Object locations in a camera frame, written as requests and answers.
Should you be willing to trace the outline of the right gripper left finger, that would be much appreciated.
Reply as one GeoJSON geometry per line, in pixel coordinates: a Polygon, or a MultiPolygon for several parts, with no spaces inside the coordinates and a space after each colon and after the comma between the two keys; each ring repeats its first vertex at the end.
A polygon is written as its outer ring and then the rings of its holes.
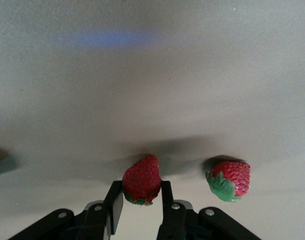
{"type": "Polygon", "coordinates": [[[122,209],[122,182],[118,180],[104,200],[88,203],[80,214],[66,208],[54,210],[8,240],[110,240],[122,209]]]}

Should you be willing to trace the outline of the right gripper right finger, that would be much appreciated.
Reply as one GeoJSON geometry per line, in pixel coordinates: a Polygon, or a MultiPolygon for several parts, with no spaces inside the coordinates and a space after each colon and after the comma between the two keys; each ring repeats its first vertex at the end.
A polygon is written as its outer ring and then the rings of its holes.
{"type": "Polygon", "coordinates": [[[161,182],[163,220],[156,240],[262,240],[217,207],[196,213],[173,198],[170,181],[161,182]]]}

